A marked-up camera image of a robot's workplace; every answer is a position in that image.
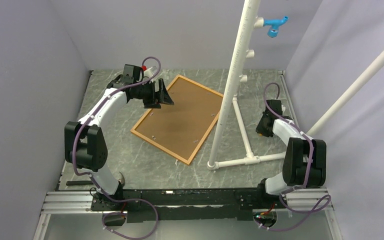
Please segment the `orange picture frame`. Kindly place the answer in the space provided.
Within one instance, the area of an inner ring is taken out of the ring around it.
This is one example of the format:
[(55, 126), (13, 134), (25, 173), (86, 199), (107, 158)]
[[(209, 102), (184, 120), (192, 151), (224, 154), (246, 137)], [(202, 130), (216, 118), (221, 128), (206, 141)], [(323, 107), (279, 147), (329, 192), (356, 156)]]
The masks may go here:
[(223, 94), (182, 75), (167, 91), (174, 105), (148, 109), (130, 131), (190, 165), (219, 119)]

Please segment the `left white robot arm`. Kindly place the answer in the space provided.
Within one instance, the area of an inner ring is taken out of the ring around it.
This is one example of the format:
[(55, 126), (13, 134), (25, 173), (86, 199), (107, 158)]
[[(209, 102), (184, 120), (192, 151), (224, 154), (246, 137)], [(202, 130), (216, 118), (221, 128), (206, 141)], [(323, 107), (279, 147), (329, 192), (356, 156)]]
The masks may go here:
[(145, 109), (173, 105), (159, 66), (125, 64), (122, 74), (107, 85), (95, 106), (78, 121), (64, 127), (65, 160), (77, 176), (87, 176), (97, 190), (97, 197), (111, 210), (124, 203), (124, 184), (108, 167), (108, 148), (104, 136), (106, 124), (131, 100), (141, 100)]

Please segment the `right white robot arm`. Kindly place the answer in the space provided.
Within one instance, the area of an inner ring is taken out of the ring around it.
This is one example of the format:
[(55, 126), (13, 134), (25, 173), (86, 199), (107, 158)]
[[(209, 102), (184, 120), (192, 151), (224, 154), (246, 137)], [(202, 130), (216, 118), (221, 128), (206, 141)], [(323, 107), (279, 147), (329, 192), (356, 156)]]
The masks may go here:
[(325, 184), (326, 142), (299, 130), (290, 117), (283, 115), (280, 100), (265, 101), (265, 110), (255, 131), (267, 138), (277, 136), (286, 145), (281, 172), (266, 178), (263, 181), (264, 189), (255, 194), (256, 203), (260, 207), (269, 207), (275, 201), (275, 195)]

